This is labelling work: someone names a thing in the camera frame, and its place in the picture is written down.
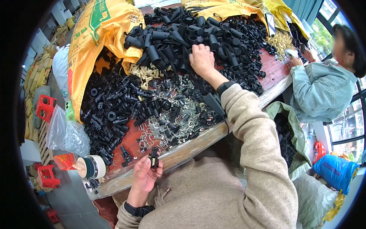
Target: blue plastic bag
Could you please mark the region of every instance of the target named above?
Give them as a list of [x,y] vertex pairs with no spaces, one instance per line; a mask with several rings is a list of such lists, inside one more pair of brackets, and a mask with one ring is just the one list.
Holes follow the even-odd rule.
[[359,165],[355,162],[326,154],[314,164],[313,169],[330,186],[339,191],[342,190],[342,193],[347,195],[353,173],[358,167]]

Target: ear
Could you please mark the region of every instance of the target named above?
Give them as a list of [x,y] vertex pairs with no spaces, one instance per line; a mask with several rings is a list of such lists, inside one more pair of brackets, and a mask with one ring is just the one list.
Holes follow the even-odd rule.
[[352,51],[347,51],[347,58],[350,60],[354,60],[355,59],[355,53]]

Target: concrete floor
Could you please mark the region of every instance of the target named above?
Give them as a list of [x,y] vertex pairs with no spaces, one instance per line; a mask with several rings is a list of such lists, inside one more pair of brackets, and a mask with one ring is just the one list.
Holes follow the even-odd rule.
[[[73,29],[68,32],[65,44],[71,42],[72,32]],[[47,84],[51,86],[51,96],[57,99],[56,104],[65,109],[65,100],[52,71],[49,74]],[[63,150],[53,151],[54,155],[66,153],[67,151]],[[55,165],[54,174],[56,178],[60,179],[61,185],[46,194],[48,202],[57,212],[57,217],[66,229],[111,228],[107,220],[99,216],[97,208],[88,198],[81,177],[76,170],[61,171]]]

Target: beige sweater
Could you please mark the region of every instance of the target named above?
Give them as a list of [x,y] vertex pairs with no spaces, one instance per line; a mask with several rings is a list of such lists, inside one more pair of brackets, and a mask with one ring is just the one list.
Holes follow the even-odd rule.
[[258,97],[239,84],[222,94],[221,103],[234,136],[244,142],[245,189],[223,160],[191,160],[157,180],[148,199],[156,209],[143,219],[122,205],[116,228],[296,228],[298,198],[275,123],[261,111]]

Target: black cable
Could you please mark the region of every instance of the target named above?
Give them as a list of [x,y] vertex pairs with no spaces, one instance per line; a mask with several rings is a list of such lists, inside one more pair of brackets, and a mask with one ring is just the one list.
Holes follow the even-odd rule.
[[226,122],[225,115],[223,115],[223,116],[222,116],[222,118],[224,119],[224,122],[225,122],[225,124],[226,124],[226,126],[227,126],[227,128],[228,128],[228,135],[229,135],[229,133],[230,133],[230,129],[229,129],[229,125],[228,125],[228,123]]

